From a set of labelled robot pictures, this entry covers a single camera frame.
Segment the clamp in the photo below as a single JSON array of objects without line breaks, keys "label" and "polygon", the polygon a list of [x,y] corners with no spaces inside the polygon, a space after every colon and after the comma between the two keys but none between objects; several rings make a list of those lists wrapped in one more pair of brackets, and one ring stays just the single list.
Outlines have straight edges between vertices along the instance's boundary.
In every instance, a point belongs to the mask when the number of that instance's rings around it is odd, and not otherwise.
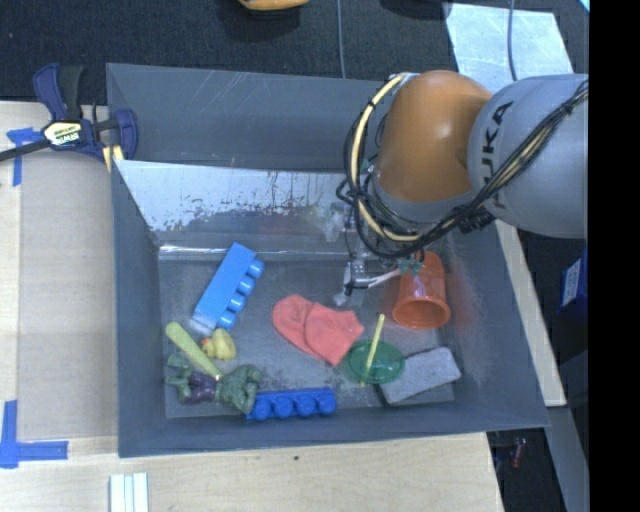
[{"label": "clamp", "polygon": [[77,104],[78,82],[82,71],[82,66],[61,68],[59,64],[53,63],[36,72],[33,87],[38,101],[51,114],[51,121],[40,130],[41,140],[0,152],[0,162],[51,148],[54,151],[75,151],[109,166],[111,148],[100,140],[100,132],[115,128],[120,132],[119,148],[122,156],[126,159],[133,157],[138,145],[133,111],[118,110],[114,118],[97,122],[94,109],[93,123],[83,119],[82,109]]}]

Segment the green plastic dish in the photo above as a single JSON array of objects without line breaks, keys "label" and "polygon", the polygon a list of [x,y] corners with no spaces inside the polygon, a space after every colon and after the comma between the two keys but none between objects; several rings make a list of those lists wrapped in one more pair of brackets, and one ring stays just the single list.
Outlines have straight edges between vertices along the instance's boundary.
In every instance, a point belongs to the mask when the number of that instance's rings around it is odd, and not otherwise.
[{"label": "green plastic dish", "polygon": [[371,340],[357,342],[347,354],[349,367],[358,380],[367,384],[386,384],[396,380],[404,370],[404,356],[393,345],[384,341],[378,342],[369,375],[367,375],[367,358],[371,349]]}]

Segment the orange cup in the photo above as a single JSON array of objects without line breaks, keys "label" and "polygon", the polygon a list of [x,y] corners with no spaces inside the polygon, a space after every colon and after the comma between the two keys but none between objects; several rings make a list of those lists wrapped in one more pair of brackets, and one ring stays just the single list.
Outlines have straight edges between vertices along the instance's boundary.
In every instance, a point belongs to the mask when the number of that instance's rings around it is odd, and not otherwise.
[{"label": "orange cup", "polygon": [[451,318],[446,302],[444,267],[440,257],[424,253],[418,275],[407,271],[400,277],[398,299],[392,310],[393,319],[411,329],[436,329]]}]

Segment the gray eraser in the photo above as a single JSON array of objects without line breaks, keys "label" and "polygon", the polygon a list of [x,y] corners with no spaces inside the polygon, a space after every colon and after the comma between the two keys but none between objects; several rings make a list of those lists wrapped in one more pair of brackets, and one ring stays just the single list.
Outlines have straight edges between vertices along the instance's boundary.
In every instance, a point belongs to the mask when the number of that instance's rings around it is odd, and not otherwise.
[{"label": "gray eraser", "polygon": [[395,404],[428,389],[453,382],[461,375],[451,350],[438,347],[407,357],[402,375],[380,388],[387,402]]}]

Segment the orange object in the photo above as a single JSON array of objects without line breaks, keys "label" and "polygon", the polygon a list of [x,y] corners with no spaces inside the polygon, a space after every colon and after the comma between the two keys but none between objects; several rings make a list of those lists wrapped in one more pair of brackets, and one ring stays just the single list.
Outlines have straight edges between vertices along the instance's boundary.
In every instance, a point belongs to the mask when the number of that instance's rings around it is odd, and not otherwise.
[{"label": "orange object", "polygon": [[278,301],[271,311],[271,321],[276,330],[300,350],[320,357],[307,345],[305,322],[313,302],[300,295],[289,295]]},{"label": "orange object", "polygon": [[280,11],[299,7],[309,0],[238,0],[247,9],[252,11]]},{"label": "orange object", "polygon": [[395,199],[440,201],[471,190],[467,144],[491,93],[459,73],[427,71],[396,94],[384,125],[376,177]]},{"label": "orange object", "polygon": [[451,318],[446,300],[442,261],[437,254],[427,251],[418,275],[407,271],[400,277],[392,316],[400,325],[411,329],[436,329]]},{"label": "orange object", "polygon": [[315,303],[307,316],[304,332],[311,350],[338,366],[364,327],[353,311],[335,311]]},{"label": "orange object", "polygon": [[276,303],[271,320],[293,345],[334,366],[364,332],[353,311],[336,311],[295,294]]}]

